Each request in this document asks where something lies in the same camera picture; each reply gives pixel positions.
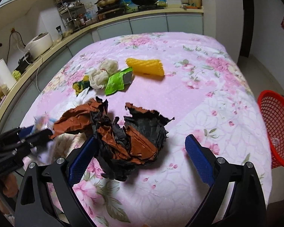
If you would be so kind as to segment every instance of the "red basket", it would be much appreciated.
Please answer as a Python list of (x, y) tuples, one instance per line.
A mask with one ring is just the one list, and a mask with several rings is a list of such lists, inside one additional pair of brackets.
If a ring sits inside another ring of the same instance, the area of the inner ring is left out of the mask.
[[(258, 97), (258, 105), (268, 133), (272, 168), (284, 167), (284, 97), (273, 91), (265, 90)], [(279, 144), (274, 146), (271, 138), (279, 139)]]

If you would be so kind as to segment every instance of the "floor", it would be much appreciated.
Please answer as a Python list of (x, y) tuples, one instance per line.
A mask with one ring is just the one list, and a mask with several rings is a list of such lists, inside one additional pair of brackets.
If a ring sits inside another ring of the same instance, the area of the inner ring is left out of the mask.
[[(270, 74), (270, 72), (252, 55), (249, 58), (240, 57), (238, 66), (245, 76), (255, 98), (263, 90), (272, 90), (284, 96), (284, 90)], [(272, 170), (273, 186), (269, 202), (284, 200), (284, 167), (277, 167)]]

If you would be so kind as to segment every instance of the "green snack bag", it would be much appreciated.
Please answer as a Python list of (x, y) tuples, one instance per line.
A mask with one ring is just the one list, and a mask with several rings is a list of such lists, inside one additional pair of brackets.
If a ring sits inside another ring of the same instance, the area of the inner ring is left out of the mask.
[(114, 94), (118, 90), (123, 90), (124, 85), (131, 83), (132, 72), (133, 72), (133, 69), (129, 67), (121, 72), (117, 72), (114, 75), (110, 76), (108, 79), (106, 88), (105, 88), (105, 95), (108, 96), (108, 95)]

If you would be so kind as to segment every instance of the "silver bolt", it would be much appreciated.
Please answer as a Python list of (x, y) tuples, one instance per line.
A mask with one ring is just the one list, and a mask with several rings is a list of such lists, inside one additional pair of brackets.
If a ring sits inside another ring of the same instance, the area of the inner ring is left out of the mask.
[(254, 164), (251, 163), (251, 162), (249, 162), (249, 161), (246, 163), (246, 165), (247, 165), (247, 167), (249, 167), (249, 168), (253, 168), (253, 167), (254, 167)]
[(32, 169), (32, 168), (35, 167), (35, 165), (36, 165), (36, 163), (35, 163), (35, 162), (32, 162), (32, 163), (30, 163), (30, 164), (28, 165), (28, 167)]
[(217, 158), (218, 163), (220, 164), (224, 164), (225, 163), (225, 159), (222, 157)]
[(58, 164), (62, 164), (62, 163), (64, 163), (64, 161), (65, 161), (64, 158), (59, 158), (59, 159), (57, 159), (57, 163), (58, 163)]

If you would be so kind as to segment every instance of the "tablecloth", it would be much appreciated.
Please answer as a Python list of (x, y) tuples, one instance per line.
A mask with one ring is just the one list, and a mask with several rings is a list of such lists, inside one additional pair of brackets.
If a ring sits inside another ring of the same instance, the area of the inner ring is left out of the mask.
[[(224, 46), (211, 37), (147, 33), (93, 43), (56, 74), (21, 125), (32, 125), (34, 117), (40, 115), (59, 119), (67, 104), (76, 99), (73, 82), (82, 80), (105, 59), (117, 60), (119, 69), (124, 69), (129, 57), (160, 59), (165, 77), (137, 74), (125, 91), (108, 97), (103, 90), (91, 91), (88, 97), (107, 98), (110, 117), (119, 116), (120, 125), (128, 115), (126, 102), (158, 110), (175, 120), (166, 126), (168, 138), (158, 160), (146, 169), (137, 169), (126, 182), (102, 178), (99, 163), (91, 161), (73, 190), (97, 226), (185, 226), (209, 189), (185, 151), (189, 134), (230, 163), (254, 163), (267, 204), (272, 186), (271, 155), (261, 112), (239, 68)], [(56, 156), (67, 156), (82, 145), (85, 136), (65, 134), (58, 139)], [(232, 187), (230, 184), (216, 220), (223, 217)]]

